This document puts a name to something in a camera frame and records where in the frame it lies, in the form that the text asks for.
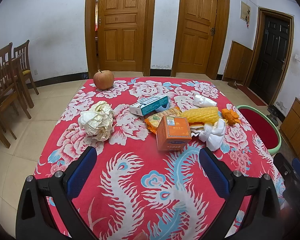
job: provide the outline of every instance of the blue gripper pad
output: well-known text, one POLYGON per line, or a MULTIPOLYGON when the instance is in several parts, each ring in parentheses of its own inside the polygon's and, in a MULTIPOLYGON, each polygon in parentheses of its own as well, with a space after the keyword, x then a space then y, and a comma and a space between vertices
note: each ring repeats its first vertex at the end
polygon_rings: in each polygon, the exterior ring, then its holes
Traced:
POLYGON ((293 167, 293 169, 296 171, 296 173, 299 175, 300 177, 300 160, 298 158, 294 158, 292 160, 292 164, 291 166, 293 167))
POLYGON ((227 199, 233 187, 231 170, 224 162, 219 161, 208 148, 200 150, 199 161, 218 196, 227 199))
POLYGON ((97 152, 94 147, 88 147, 78 160, 73 161, 66 169, 64 186, 69 200, 79 196, 83 185, 97 161, 97 152))

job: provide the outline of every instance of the white wall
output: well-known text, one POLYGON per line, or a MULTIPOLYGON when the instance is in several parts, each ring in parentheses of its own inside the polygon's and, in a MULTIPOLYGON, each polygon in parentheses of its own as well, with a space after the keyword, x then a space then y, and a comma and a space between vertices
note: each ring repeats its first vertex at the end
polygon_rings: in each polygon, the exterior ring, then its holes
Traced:
POLYGON ((151 68, 171 69, 180 0, 155 0, 151 68))
POLYGON ((237 41, 238 43, 253 49, 258 19, 258 7, 256 4, 257 0, 230 0, 228 29, 218 74, 223 74, 225 71, 232 41, 237 41), (251 7, 248 28, 246 22, 240 18, 241 1, 251 7))
POLYGON ((0 48, 27 39, 35 81, 88 71, 84 36, 85 0, 3 0, 0 48))
MULTIPOLYGON (((230 0, 228 31, 218 73, 224 72, 232 40, 253 48, 258 15, 256 3, 257 0, 230 0), (249 28, 246 22, 240 19, 241 1, 251 6, 249 28)), ((172 68, 178 11, 179 0, 155 0, 151 68, 172 68)))
POLYGON ((300 7, 289 0, 258 0, 258 5, 294 16, 294 39, 291 59, 282 88, 276 99, 276 107, 284 114, 289 112, 295 97, 300 97, 300 62, 295 55, 300 56, 300 7))

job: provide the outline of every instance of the metal bolt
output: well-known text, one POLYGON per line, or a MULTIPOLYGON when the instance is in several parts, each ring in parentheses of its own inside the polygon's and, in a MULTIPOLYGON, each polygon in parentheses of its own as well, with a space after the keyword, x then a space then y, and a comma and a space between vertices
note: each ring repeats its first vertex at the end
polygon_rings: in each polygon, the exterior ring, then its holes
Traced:
POLYGON ((233 175, 236 177, 240 177, 242 175, 241 171, 234 171, 233 175))
POLYGON ((27 180, 28 182, 30 182, 31 180, 33 180, 33 176, 32 176, 32 175, 28 176, 26 180, 27 180))
POLYGON ((60 178, 63 174, 63 171, 57 171, 54 176, 56 176, 57 178, 60 178))
POLYGON ((265 174, 265 175, 263 175, 263 176, 265 177, 266 180, 271 180, 271 177, 270 177, 269 174, 265 174))

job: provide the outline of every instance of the red doormat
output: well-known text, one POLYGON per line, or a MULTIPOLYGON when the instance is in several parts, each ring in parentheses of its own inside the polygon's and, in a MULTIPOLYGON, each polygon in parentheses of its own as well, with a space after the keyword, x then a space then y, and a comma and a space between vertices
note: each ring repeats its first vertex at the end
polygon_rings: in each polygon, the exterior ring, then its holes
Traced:
POLYGON ((248 98, 251 99, 257 106, 266 106, 264 102, 262 102, 254 93, 252 93, 247 87, 245 86, 238 86, 238 88, 246 94, 248 98))

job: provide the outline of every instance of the yellow cushion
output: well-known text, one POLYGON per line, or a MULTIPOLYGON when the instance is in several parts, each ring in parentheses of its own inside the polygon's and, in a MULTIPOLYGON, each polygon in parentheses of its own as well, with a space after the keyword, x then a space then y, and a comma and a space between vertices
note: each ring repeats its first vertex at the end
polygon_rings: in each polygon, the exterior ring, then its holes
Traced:
POLYGON ((28 69, 28 70, 23 71, 22 73, 25 76, 25 75, 29 74, 30 72, 31 72, 31 70, 28 69))

